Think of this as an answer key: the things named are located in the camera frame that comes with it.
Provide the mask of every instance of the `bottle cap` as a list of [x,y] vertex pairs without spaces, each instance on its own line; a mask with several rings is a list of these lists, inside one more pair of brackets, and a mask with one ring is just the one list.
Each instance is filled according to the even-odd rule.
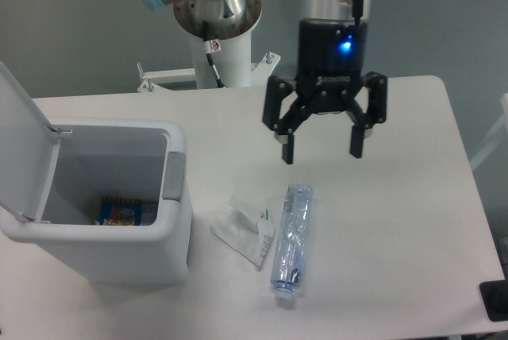
[[284,303],[292,303],[293,302],[293,292],[286,288],[277,288],[275,290],[275,300],[280,300]]

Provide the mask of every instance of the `white trash bin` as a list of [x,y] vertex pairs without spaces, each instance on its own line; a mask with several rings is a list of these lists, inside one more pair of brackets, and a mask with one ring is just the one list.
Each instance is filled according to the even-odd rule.
[[[186,139],[174,123],[52,119],[0,63],[0,229],[89,280],[173,284],[188,273]],[[158,201],[148,226],[97,226],[105,195]]]

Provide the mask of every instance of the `trash bin lid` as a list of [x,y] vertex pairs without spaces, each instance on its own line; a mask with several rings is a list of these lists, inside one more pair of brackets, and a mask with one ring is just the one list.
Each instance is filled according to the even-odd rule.
[[42,217],[59,134],[0,62],[0,206],[18,219]]

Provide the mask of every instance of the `crushed plastic bottle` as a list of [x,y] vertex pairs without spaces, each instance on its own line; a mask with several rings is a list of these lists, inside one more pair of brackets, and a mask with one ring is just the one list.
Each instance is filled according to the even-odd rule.
[[301,184],[290,185],[286,193],[270,278],[275,298],[286,303],[292,303],[293,291],[302,283],[312,194],[310,186]]

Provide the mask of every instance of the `blue led light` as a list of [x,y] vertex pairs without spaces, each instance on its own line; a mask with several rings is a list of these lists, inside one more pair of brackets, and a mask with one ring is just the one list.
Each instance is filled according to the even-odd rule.
[[342,42],[340,45],[339,45],[339,49],[342,53],[344,54],[349,54],[351,52],[351,47],[352,47],[352,44],[351,42],[349,41],[346,41],[346,42]]

